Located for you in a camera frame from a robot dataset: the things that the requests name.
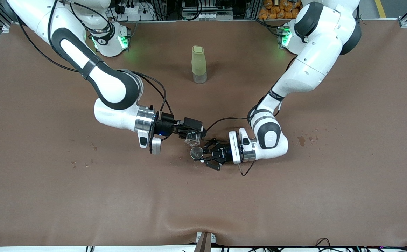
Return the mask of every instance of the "green led light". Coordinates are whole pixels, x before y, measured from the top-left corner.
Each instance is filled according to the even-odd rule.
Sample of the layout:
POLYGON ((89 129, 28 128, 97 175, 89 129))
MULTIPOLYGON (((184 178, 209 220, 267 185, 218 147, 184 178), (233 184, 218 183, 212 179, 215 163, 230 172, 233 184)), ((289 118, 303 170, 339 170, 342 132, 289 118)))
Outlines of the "green led light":
POLYGON ((289 31, 289 32, 287 33, 287 35, 285 35, 285 36, 283 37, 283 42, 281 43, 281 45, 282 45, 282 46, 288 46, 288 45, 289 45, 289 41, 290 41, 291 38, 292 38, 292 33, 289 31))
POLYGON ((96 48, 96 50, 98 49, 98 45, 96 45, 96 40, 93 38, 93 37, 91 37, 91 40, 93 40, 93 43, 94 43, 94 47, 96 48))
POLYGON ((122 48, 127 48, 127 38, 118 36, 122 48))

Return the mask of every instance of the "water stain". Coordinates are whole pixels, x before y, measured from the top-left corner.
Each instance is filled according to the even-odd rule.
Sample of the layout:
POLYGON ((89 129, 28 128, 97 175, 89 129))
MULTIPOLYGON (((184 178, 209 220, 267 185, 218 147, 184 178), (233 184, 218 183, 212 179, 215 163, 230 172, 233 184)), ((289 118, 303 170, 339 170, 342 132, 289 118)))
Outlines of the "water stain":
POLYGON ((301 146, 304 146, 304 143, 306 142, 306 140, 304 140, 304 137, 303 137, 303 136, 299 136, 299 137, 297 137, 297 139, 298 139, 298 141, 300 142, 300 145, 301 145, 301 146))

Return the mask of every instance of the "table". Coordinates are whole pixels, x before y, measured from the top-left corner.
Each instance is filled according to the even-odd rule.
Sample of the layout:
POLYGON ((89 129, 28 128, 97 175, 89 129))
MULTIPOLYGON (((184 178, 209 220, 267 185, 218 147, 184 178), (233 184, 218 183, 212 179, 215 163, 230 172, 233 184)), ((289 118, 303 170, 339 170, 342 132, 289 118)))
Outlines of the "table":
MULTIPOLYGON (((286 97, 288 153, 246 177, 194 163, 177 137, 154 156, 133 132, 100 124, 90 84, 12 26, 0 37, 0 246, 185 244, 199 231, 230 246, 407 245, 407 29, 365 23, 318 88, 286 97)), ((255 22, 179 21, 139 24, 130 51, 105 61, 157 78, 177 119, 208 126, 246 116, 292 58, 255 22), (203 85, 192 82, 193 45, 205 48, 203 85)), ((145 85, 140 104, 161 100, 145 85)))

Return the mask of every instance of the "black cable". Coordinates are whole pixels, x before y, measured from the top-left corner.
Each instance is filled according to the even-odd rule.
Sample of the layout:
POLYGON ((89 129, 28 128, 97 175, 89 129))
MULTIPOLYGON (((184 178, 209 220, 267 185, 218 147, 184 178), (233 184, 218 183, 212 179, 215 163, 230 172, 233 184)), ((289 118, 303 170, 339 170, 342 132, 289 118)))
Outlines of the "black cable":
POLYGON ((145 81, 147 81, 147 83, 149 83, 159 94, 160 96, 163 98, 163 100, 166 102, 166 105, 169 109, 169 112, 171 113, 171 115, 173 115, 173 111, 171 109, 171 106, 169 105, 168 100, 165 99, 164 95, 160 92, 160 89, 158 89, 151 81, 149 81, 146 77, 142 76, 142 75, 138 75, 139 77, 143 78, 145 81))
MULTIPOLYGON (((109 31, 112 29, 111 24, 110 24, 110 21, 108 20, 108 18, 107 18, 107 17, 104 17, 103 15, 101 15, 101 13, 99 13, 99 12, 97 12, 96 10, 93 10, 93 9, 91 9, 91 8, 88 8, 87 6, 81 5, 81 4, 79 4, 79 3, 74 3, 74 4, 77 5, 77 6, 80 6, 80 7, 82 7, 82 8, 86 8, 87 10, 93 11, 94 13, 98 14, 99 16, 101 16, 101 17, 107 22, 107 26, 108 26, 107 30, 104 31, 104 32, 109 32, 109 31)), ((69 3, 69 6, 71 7, 71 12, 72 12, 72 14, 76 17, 76 19, 77 19, 87 30, 90 30, 90 31, 91 31, 91 30, 94 30, 94 29, 91 29, 90 27, 87 27, 87 25, 85 25, 85 23, 84 23, 81 19, 79 19, 79 17, 76 15, 76 12, 75 12, 74 9, 72 8, 71 3, 69 3)))
POLYGON ((149 75, 145 75, 145 74, 143 74, 143 73, 138 73, 138 72, 135 72, 135 71, 132 71, 132 73, 134 73, 135 75, 138 75, 138 76, 144 76, 144 77, 146 77, 146 78, 149 78, 149 79, 155 81, 158 85, 160 85, 161 88, 163 88, 163 95, 164 95, 164 97, 163 97, 163 102, 162 102, 161 107, 160 107, 160 111, 163 110, 164 104, 165 104, 165 102, 166 102, 166 89, 165 89, 165 87, 163 86, 163 84, 161 84, 161 82, 155 80, 154 78, 150 77, 149 75))
POLYGON ((227 0, 216 0, 214 6, 218 9, 233 8, 236 5, 236 0, 232 0, 231 5, 221 5, 220 2, 227 2, 227 0))
POLYGON ((331 247, 331 243, 329 242, 328 238, 320 238, 320 239, 318 239, 317 244, 315 244, 315 247, 320 245, 320 243, 322 243, 323 241, 326 241, 328 243, 328 246, 331 247))
POLYGON ((103 15, 101 15, 101 13, 97 12, 96 10, 93 10, 92 8, 89 8, 89 7, 85 6, 85 5, 81 5, 80 3, 74 3, 74 4, 77 5, 77 6, 80 6, 80 7, 82 7, 82 8, 86 8, 87 10, 92 11, 92 12, 98 14, 99 16, 101 16, 101 18, 103 18, 103 19, 107 22, 107 24, 108 24, 109 26, 111 25, 111 24, 110 24, 110 21, 108 20, 108 18, 105 17, 105 16, 103 16, 103 15))
POLYGON ((273 35, 275 35, 275 36, 277 36, 277 37, 283 37, 282 35, 279 35, 279 34, 273 32, 272 29, 270 29, 270 27, 269 27, 268 25, 266 25, 266 28, 267 28, 267 30, 269 30, 269 32, 272 33, 273 35))
POLYGON ((250 169, 252 169, 255 162, 256 162, 256 160, 252 162, 252 164, 250 165, 250 167, 247 169, 247 171, 245 173, 242 173, 242 169, 240 168, 240 164, 238 164, 239 171, 240 171, 240 174, 242 175, 242 177, 245 177, 248 174, 248 172, 250 171, 250 169))
POLYGON ((66 60, 65 58, 63 58, 63 56, 56 50, 56 48, 52 45, 52 41, 51 41, 51 26, 52 26, 52 17, 54 15, 54 10, 56 9, 57 6, 57 2, 59 0, 54 0, 54 3, 51 7, 51 13, 49 14, 49 20, 48 20, 48 42, 49 45, 51 46, 51 48, 57 53, 57 55, 59 55, 62 59, 66 60))
POLYGON ((185 19, 185 18, 180 14, 180 8, 177 8, 177 7, 178 7, 178 1, 179 1, 179 0, 176 0, 176 12, 177 12, 177 16, 178 16, 180 19, 192 21, 192 20, 194 20, 194 19, 197 19, 197 18, 200 16, 200 14, 202 13, 203 4, 202 4, 202 0, 199 0, 200 10, 199 10, 199 6, 197 5, 197 13, 196 13, 196 15, 195 15, 192 19, 185 19))
POLYGON ((358 5, 357 5, 357 8, 356 8, 356 18, 355 18, 355 20, 356 20, 357 22, 359 22, 359 5, 360 5, 360 4, 358 4, 358 5))
POLYGON ((286 71, 289 70, 290 65, 292 64, 292 62, 295 61, 296 57, 297 57, 297 56, 295 56, 293 59, 290 60, 290 62, 289 62, 289 64, 288 64, 288 67, 286 67, 286 71))
MULTIPOLYGON (((290 67, 290 65, 292 64, 292 62, 295 61, 296 57, 297 57, 297 56, 295 56, 293 59, 290 60, 288 66, 286 67, 285 72, 289 69, 289 67, 290 67)), ((261 97, 261 99, 259 99, 259 101, 258 101, 258 103, 256 103, 255 107, 257 107, 257 106, 262 102, 262 100, 264 99, 264 97, 266 97, 266 96, 263 96, 263 97, 261 97)), ((278 110, 273 116, 277 116, 279 112, 280 112, 280 111, 278 110)), ((206 130, 209 131, 210 128, 213 127, 216 123, 218 123, 218 122, 220 122, 220 121, 223 121, 223 120, 229 120, 229 119, 233 119, 233 120, 247 120, 247 119, 250 119, 251 117, 252 117, 252 116, 250 116, 250 117, 244 117, 244 118, 239 118, 239 117, 226 117, 226 118, 222 118, 222 119, 219 119, 219 120, 215 121, 215 122, 214 122, 213 124, 211 124, 206 130)))
POLYGON ((26 31, 25 31, 24 28, 23 28, 23 21, 20 19, 19 16, 17 16, 17 19, 18 19, 18 23, 20 24, 20 28, 21 28, 21 30, 23 31, 24 36, 29 40, 29 42, 31 43, 31 45, 34 46, 34 48, 35 48, 43 57, 45 57, 45 59, 47 59, 49 62, 51 62, 52 64, 55 64, 55 65, 58 66, 58 67, 62 67, 63 69, 66 69, 66 70, 69 70, 69 71, 72 71, 72 72, 76 72, 76 73, 79 72, 79 71, 77 71, 77 70, 75 70, 75 69, 66 67, 66 66, 64 66, 64 65, 62 65, 62 64, 59 64, 59 63, 55 62, 54 60, 50 59, 50 57, 46 56, 46 54, 44 54, 40 49, 38 49, 38 47, 34 44, 34 42, 32 42, 31 38, 29 38, 28 34, 26 33, 26 31))
POLYGON ((117 18, 115 18, 115 15, 113 14, 113 10, 112 10, 112 8, 109 8, 110 9, 110 13, 112 14, 112 18, 116 21, 117 20, 117 18))
POLYGON ((264 23, 263 23, 263 22, 261 22, 261 20, 255 18, 255 17, 248 17, 248 18, 246 18, 246 19, 252 19, 252 20, 254 20, 254 21, 260 23, 262 26, 268 26, 268 27, 270 27, 270 28, 278 28, 278 26, 273 26, 273 25, 271 25, 271 24, 266 24, 265 21, 264 21, 264 23))
POLYGON ((163 17, 163 18, 167 18, 168 16, 166 16, 166 15, 162 15, 162 14, 160 14, 160 13, 158 13, 157 11, 155 11, 149 4, 147 5, 148 7, 149 7, 149 9, 150 10, 152 10, 155 14, 157 14, 158 16, 161 16, 161 17, 163 17))
POLYGON ((87 247, 85 248, 85 252, 88 252, 88 247, 90 247, 90 252, 93 252, 93 251, 94 251, 94 246, 87 246, 87 247))
POLYGON ((223 120, 229 120, 229 119, 234 119, 234 120, 247 120, 248 117, 225 117, 222 119, 219 119, 217 121, 215 121, 213 124, 211 124, 206 130, 209 131, 211 129, 211 127, 213 127, 216 123, 223 121, 223 120))

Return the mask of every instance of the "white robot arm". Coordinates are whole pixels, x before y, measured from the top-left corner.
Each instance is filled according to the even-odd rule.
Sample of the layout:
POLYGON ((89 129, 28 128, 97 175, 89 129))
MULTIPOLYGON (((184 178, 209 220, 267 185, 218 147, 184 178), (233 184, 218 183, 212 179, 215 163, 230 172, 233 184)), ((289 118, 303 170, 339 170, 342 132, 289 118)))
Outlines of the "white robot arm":
POLYGON ((296 34, 287 38, 291 41, 286 41, 290 48, 301 48, 299 55, 248 113, 248 122, 255 137, 250 139, 244 128, 240 128, 239 132, 230 131, 230 143, 224 145, 216 139, 211 140, 205 145, 200 161, 220 170, 227 161, 239 164, 284 155, 288 150, 288 140, 273 113, 280 109, 288 94, 314 90, 329 73, 338 56, 357 45, 361 33, 352 13, 358 4, 359 0, 348 1, 346 5, 335 5, 334 9, 318 2, 306 5, 296 20, 289 24, 290 30, 296 34), (211 153, 211 156, 203 157, 206 153, 211 153))
POLYGON ((94 54, 85 44, 85 28, 68 7, 56 4, 56 0, 8 0, 8 3, 32 31, 52 43, 53 49, 91 83, 99 97, 94 104, 99 122, 137 132, 140 147, 150 147, 154 154, 159 154, 161 147, 156 134, 175 133, 184 139, 205 136, 200 121, 174 120, 173 115, 155 112, 152 106, 138 105, 143 93, 141 78, 128 70, 110 68, 94 54))

